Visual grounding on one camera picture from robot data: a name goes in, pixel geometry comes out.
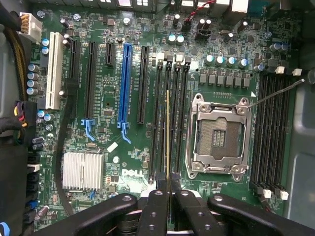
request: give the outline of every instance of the green circuit board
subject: green circuit board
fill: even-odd
[[[34,13],[37,10],[44,10],[46,15],[42,19],[43,32],[42,38],[49,38],[50,32],[64,32],[63,26],[59,23],[60,18],[65,18],[71,25],[71,35],[74,39],[81,42],[81,59],[80,59],[80,86],[78,90],[77,103],[75,105],[75,117],[71,119],[71,123],[67,128],[67,138],[64,145],[65,152],[86,152],[87,144],[96,144],[95,151],[104,154],[104,172],[103,172],[103,189],[98,190],[93,198],[90,197],[90,191],[82,190],[67,194],[71,197],[69,201],[73,206],[74,212],[82,211],[91,207],[101,201],[110,198],[113,192],[117,193],[131,193],[140,197],[141,191],[152,189],[148,182],[149,164],[152,146],[152,121],[155,92],[157,90],[157,66],[154,61],[157,61],[159,54],[175,56],[177,54],[184,55],[184,57],[191,57],[191,64],[187,82],[187,93],[185,94],[186,105],[184,108],[185,122],[189,119],[189,104],[196,93],[203,94],[206,101],[224,104],[237,104],[241,98],[247,98],[250,103],[257,101],[259,88],[259,74],[253,70],[254,64],[266,64],[268,61],[274,60],[281,62],[287,66],[295,68],[297,66],[297,59],[293,50],[287,54],[269,53],[268,48],[272,42],[285,42],[290,44],[291,39],[294,38],[300,28],[299,20],[292,17],[288,19],[279,19],[275,22],[267,22],[263,18],[247,17],[249,26],[246,30],[237,35],[236,40],[224,42],[224,36],[219,34],[221,30],[235,31],[231,27],[225,26],[221,23],[221,19],[212,19],[212,36],[208,41],[198,41],[194,39],[193,31],[197,25],[198,20],[202,15],[197,15],[193,20],[192,30],[189,32],[182,32],[180,25],[173,27],[174,13],[161,12],[157,15],[145,13],[133,13],[122,11],[86,9],[79,7],[58,7],[43,5],[35,5]],[[74,21],[73,14],[78,13],[81,16],[80,21]],[[123,23],[124,18],[129,18],[130,23],[126,26]],[[181,14],[181,19],[187,17],[187,14]],[[168,37],[170,34],[176,36],[182,35],[184,42],[181,45],[169,44]],[[121,37],[124,43],[131,43],[133,46],[133,60],[130,83],[130,96],[128,108],[128,138],[131,144],[123,140],[121,130],[117,128],[117,116],[120,101],[120,83],[121,83],[121,69],[123,60],[123,43],[118,43],[117,39]],[[84,118],[84,99],[86,91],[86,77],[87,77],[87,63],[89,53],[89,42],[96,42],[98,44],[97,61],[95,70],[96,85],[94,96],[94,114],[95,125],[92,129],[92,134],[96,141],[92,142],[86,136],[85,128],[81,125],[81,119]],[[105,66],[105,44],[113,42],[116,45],[116,59],[115,66],[109,68]],[[146,96],[146,112],[144,124],[137,124],[137,107],[138,107],[138,93],[139,93],[139,74],[140,74],[140,55],[141,46],[149,46],[149,67],[148,67],[148,92]],[[33,45],[31,62],[40,64],[42,46]],[[240,69],[237,63],[232,67],[222,65],[221,67],[212,64],[207,66],[204,60],[207,55],[213,55],[215,58],[223,56],[235,57],[237,61],[241,59],[248,60],[248,66],[245,69]],[[63,80],[68,76],[70,67],[70,54],[67,49],[64,50],[63,56]],[[250,85],[246,88],[240,87],[226,87],[218,85],[202,84],[199,82],[201,71],[206,70],[207,73],[222,76],[233,76],[247,79]],[[162,71],[162,83],[164,83],[165,70]],[[30,100],[38,101],[45,98],[46,77],[45,72],[39,79],[39,88],[44,92],[37,96],[30,96]],[[293,108],[294,108],[294,92],[290,93],[290,107],[288,116],[289,129],[292,126]],[[54,151],[56,145],[56,138],[58,135],[58,128],[60,120],[63,115],[65,99],[61,99],[60,110],[49,111],[55,116],[51,123],[40,123],[37,126],[37,136],[45,138],[45,148],[39,151],[41,156],[41,180],[39,193],[39,209],[45,205],[49,205],[50,211],[40,221],[36,223],[36,229],[51,225],[66,217],[66,213],[60,203],[55,183],[54,183]],[[255,108],[252,111],[252,128],[255,124]],[[52,124],[53,130],[45,130],[45,125]],[[182,137],[182,142],[185,144],[185,131]],[[248,165],[251,166],[252,147],[253,147],[254,131],[252,131],[250,140],[250,156]],[[113,143],[118,146],[109,152],[107,149]],[[288,157],[288,147],[290,143],[290,134],[287,133],[285,139],[285,156]],[[119,158],[118,163],[114,163],[114,158]],[[154,170],[159,168],[164,170],[164,166],[159,167],[159,160],[153,163]],[[285,186],[287,162],[284,159],[283,164],[283,183]],[[190,179],[187,174],[184,154],[180,159],[179,171],[181,174],[181,184],[183,189],[196,190],[201,197],[207,199],[215,193],[228,194],[237,199],[243,200],[247,203],[260,206],[260,203],[253,191],[249,188],[250,170],[244,175],[241,182],[233,181],[231,175],[219,174],[199,174],[195,179]],[[119,182],[113,186],[110,178],[112,176],[119,176]],[[284,201],[272,197],[269,201],[271,208],[275,213],[282,215],[284,209]]]

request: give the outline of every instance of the aluminum heatsink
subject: aluminum heatsink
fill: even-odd
[[[104,155],[67,152],[63,156],[64,189],[101,189]]]

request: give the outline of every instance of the cpu socket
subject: cpu socket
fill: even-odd
[[[252,113],[247,98],[238,105],[205,102],[195,95],[187,127],[186,168],[189,178],[198,173],[231,174],[241,181],[249,168]]]

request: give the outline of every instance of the blue pcie slot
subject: blue pcie slot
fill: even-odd
[[[131,144],[131,140],[126,135],[127,135],[127,128],[129,128],[129,124],[127,122],[127,114],[128,114],[128,105],[129,105],[131,67],[132,67],[132,44],[125,43],[117,128],[122,129],[123,139],[126,140],[130,144]]]

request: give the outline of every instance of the motherboard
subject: motherboard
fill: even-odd
[[[202,12],[187,24],[189,13],[168,7],[148,14],[35,5],[43,30],[31,63],[40,70],[29,73],[28,94],[44,139],[33,146],[41,165],[38,210],[49,209],[37,230],[67,217],[56,166],[74,213],[120,193],[140,198],[169,168],[205,200],[224,193],[261,207],[262,190],[283,214],[295,92],[247,107],[294,82],[262,74],[297,67],[292,42],[300,19],[292,13],[269,21],[255,7],[259,14],[229,26]],[[77,83],[70,108],[68,79]]]

